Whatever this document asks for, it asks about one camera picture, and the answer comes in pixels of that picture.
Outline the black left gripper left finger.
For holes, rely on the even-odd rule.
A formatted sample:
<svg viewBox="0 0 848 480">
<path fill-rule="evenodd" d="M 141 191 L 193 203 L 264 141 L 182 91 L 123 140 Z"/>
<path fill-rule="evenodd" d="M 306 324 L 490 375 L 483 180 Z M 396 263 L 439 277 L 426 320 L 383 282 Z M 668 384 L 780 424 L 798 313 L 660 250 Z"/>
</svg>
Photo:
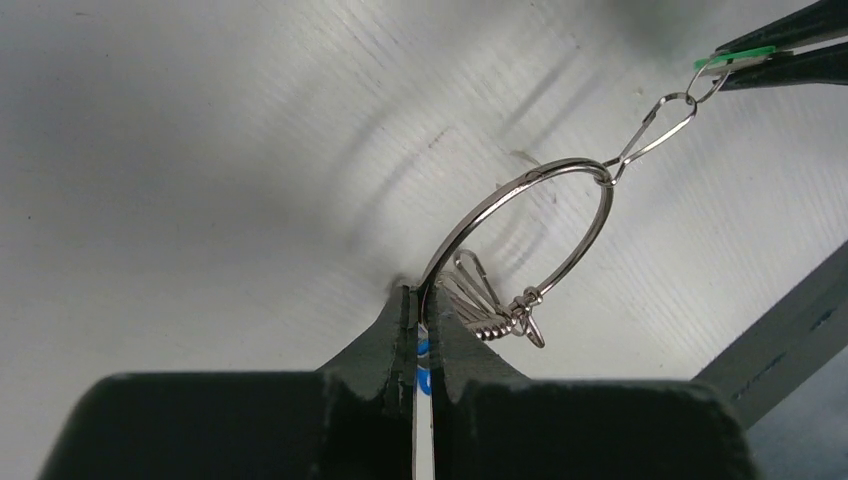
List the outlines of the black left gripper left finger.
<svg viewBox="0 0 848 480">
<path fill-rule="evenodd" d="M 416 293 L 312 371 L 123 373 L 68 416 L 44 479 L 409 479 Z"/>
</svg>

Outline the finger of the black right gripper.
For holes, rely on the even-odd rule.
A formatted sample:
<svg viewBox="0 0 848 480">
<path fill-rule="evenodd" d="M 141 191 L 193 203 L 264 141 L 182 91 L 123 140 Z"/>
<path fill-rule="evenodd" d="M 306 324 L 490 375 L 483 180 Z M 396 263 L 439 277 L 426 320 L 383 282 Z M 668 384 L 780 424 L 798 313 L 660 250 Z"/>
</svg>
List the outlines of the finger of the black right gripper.
<svg viewBox="0 0 848 480">
<path fill-rule="evenodd" d="M 806 84 L 847 85 L 847 43 L 801 54 L 779 54 L 763 63 L 731 73 L 720 91 L 739 91 Z"/>
<path fill-rule="evenodd" d="M 847 0 L 821 0 L 716 48 L 736 53 L 803 47 L 847 35 Z"/>
</svg>

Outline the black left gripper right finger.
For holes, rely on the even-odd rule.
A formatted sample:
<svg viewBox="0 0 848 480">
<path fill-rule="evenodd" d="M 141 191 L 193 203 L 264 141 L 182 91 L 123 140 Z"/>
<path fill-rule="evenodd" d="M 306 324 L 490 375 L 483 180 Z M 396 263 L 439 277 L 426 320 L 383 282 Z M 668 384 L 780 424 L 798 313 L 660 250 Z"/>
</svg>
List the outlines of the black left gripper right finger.
<svg viewBox="0 0 848 480">
<path fill-rule="evenodd" d="M 755 479 L 744 429 L 692 381 L 532 379 L 421 301 L 439 479 Z"/>
</svg>

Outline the blue tagged key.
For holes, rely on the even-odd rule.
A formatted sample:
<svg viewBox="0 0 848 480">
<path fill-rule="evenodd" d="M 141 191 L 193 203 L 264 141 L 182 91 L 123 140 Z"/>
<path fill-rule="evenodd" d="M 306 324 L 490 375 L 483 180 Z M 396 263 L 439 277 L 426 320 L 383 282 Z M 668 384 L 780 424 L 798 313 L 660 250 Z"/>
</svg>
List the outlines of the blue tagged key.
<svg viewBox="0 0 848 480">
<path fill-rule="evenodd" d="M 429 367 L 430 342 L 428 339 L 419 340 L 416 347 L 417 368 L 416 381 L 420 392 L 426 396 L 432 395 L 431 371 Z"/>
</svg>

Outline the silver keyring with clips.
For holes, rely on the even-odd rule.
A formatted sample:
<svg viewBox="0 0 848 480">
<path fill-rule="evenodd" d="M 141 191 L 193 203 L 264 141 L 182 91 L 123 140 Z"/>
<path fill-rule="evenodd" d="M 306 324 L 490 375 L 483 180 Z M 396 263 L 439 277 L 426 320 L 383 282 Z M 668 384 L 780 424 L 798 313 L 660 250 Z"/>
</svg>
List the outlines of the silver keyring with clips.
<svg viewBox="0 0 848 480">
<path fill-rule="evenodd" d="M 441 241 L 416 286 L 420 323 L 430 329 L 436 301 L 446 297 L 477 340 L 514 335 L 543 348 L 535 310 L 596 242 L 625 171 L 679 134 L 701 103 L 690 89 L 661 96 L 610 159 L 530 159 Z"/>
</svg>

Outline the green tagged key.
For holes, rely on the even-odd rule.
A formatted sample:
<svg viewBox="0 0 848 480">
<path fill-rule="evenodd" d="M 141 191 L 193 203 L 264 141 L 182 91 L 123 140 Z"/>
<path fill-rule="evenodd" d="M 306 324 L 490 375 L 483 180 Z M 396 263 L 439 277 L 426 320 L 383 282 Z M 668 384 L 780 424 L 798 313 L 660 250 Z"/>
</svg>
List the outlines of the green tagged key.
<svg viewBox="0 0 848 480">
<path fill-rule="evenodd" d="M 777 52 L 778 49 L 775 46 L 764 46 L 738 52 L 718 51 L 708 57 L 696 60 L 693 63 L 695 74 L 685 90 L 686 103 L 698 105 L 707 101 L 718 92 L 732 73 L 764 63 Z M 692 87 L 701 77 L 713 78 L 712 86 L 700 97 L 693 97 L 691 95 Z"/>
</svg>

